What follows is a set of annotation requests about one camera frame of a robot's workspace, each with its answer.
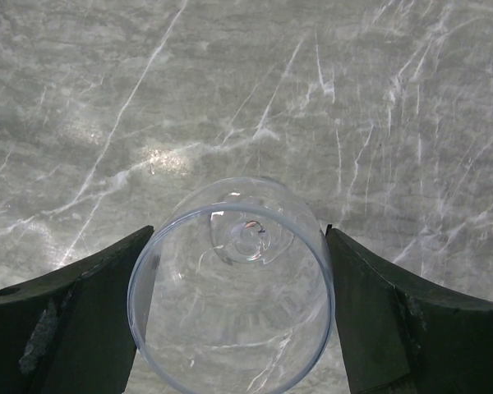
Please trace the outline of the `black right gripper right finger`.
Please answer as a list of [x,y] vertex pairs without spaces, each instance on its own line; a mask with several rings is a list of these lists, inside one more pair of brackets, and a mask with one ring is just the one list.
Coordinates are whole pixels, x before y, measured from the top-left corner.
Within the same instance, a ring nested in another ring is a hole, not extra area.
[[493,393],[493,302],[395,265],[328,227],[352,393]]

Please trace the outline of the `clear wine glass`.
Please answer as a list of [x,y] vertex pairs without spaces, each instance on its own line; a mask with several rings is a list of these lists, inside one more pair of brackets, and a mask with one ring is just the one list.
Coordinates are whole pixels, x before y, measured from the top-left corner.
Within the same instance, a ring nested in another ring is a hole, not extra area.
[[286,186],[216,181],[188,195],[136,261],[136,347],[181,393],[286,392],[333,331],[330,263],[315,215]]

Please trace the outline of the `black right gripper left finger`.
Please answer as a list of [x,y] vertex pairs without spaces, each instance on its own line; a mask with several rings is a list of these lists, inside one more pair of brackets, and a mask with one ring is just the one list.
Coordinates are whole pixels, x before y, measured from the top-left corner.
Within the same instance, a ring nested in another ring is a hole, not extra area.
[[0,290],[0,393],[122,393],[136,345],[127,289],[154,233]]

